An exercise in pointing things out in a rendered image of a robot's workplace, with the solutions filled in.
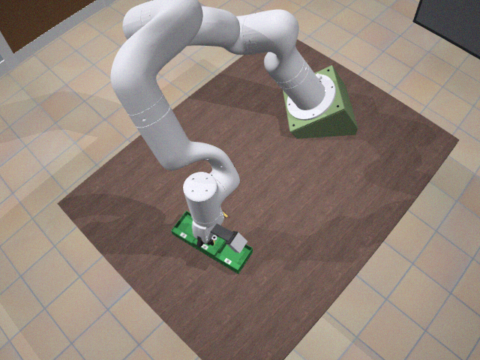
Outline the green bin rack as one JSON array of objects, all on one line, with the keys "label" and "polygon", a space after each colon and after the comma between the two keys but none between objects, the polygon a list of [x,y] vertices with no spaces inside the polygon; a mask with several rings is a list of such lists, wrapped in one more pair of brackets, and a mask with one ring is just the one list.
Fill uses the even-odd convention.
[{"label": "green bin rack", "polygon": [[217,241],[214,242],[213,246],[203,244],[202,247],[197,247],[198,238],[194,238],[192,222],[191,213],[186,211],[177,224],[172,228],[172,234],[223,266],[226,266],[228,269],[239,274],[253,253],[253,248],[246,244],[241,253],[236,253],[225,243],[226,241],[219,237],[217,237]]}]

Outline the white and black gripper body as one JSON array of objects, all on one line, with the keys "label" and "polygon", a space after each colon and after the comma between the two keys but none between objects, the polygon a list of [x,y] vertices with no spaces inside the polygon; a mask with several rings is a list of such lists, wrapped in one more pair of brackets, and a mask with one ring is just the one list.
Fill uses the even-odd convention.
[{"label": "white and black gripper body", "polygon": [[[222,211],[222,209],[221,209]],[[217,222],[217,224],[221,225],[224,221],[224,213],[222,211],[222,214],[221,214],[221,218],[220,220]],[[216,224],[215,224],[216,225]],[[215,226],[214,225],[214,226]],[[214,226],[211,226],[211,227],[201,227],[201,226],[198,226],[196,225],[194,222],[192,223],[192,230],[193,230],[193,236],[194,238],[198,238],[197,236],[199,236],[202,241],[206,244],[208,243],[211,238],[213,237],[214,234],[211,233],[211,230],[214,228]]]}]

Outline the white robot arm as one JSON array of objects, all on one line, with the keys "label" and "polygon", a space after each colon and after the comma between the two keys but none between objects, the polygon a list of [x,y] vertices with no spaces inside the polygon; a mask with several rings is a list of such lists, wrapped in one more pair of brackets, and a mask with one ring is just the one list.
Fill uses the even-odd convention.
[{"label": "white robot arm", "polygon": [[186,46],[223,47],[236,55],[267,53],[265,69],[289,96],[287,108],[299,120],[325,113],[334,102],[335,84],[315,75],[296,49],[299,23],[286,10],[235,16],[198,0],[152,0],[125,14],[123,32],[127,41],[110,76],[117,98],[163,168],[173,171],[204,160],[211,164],[210,174],[196,172],[184,182],[191,216],[201,227],[216,224],[211,233],[241,253],[248,241],[217,224],[221,203],[239,186],[239,174],[224,151],[188,139],[157,84],[158,72]]}]

